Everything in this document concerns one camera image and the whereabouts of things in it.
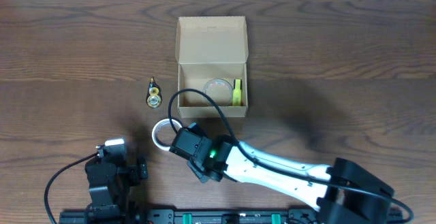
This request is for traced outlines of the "clear tape roll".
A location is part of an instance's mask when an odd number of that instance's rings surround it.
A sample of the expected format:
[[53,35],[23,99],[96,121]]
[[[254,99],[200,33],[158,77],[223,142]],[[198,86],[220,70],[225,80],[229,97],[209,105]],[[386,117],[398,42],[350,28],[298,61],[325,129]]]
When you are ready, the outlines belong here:
[[232,104],[232,85],[224,79],[216,78],[209,80],[203,87],[203,93],[209,96],[218,106],[230,106]]

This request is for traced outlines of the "yellow highlighter marker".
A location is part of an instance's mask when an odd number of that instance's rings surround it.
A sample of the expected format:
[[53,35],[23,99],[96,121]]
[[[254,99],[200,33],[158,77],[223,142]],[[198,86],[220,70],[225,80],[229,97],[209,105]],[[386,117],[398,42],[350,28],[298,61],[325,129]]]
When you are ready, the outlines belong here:
[[242,80],[236,78],[234,80],[234,89],[232,94],[232,105],[242,106]]

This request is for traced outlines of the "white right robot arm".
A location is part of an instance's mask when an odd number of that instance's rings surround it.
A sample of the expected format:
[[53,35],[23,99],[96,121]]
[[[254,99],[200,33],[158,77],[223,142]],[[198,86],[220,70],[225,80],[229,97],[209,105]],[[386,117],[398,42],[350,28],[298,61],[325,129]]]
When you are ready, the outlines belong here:
[[211,140],[188,133],[172,152],[187,160],[202,181],[261,185],[307,204],[319,223],[389,223],[393,189],[356,163],[338,158],[334,165],[298,163],[264,153],[230,136]]

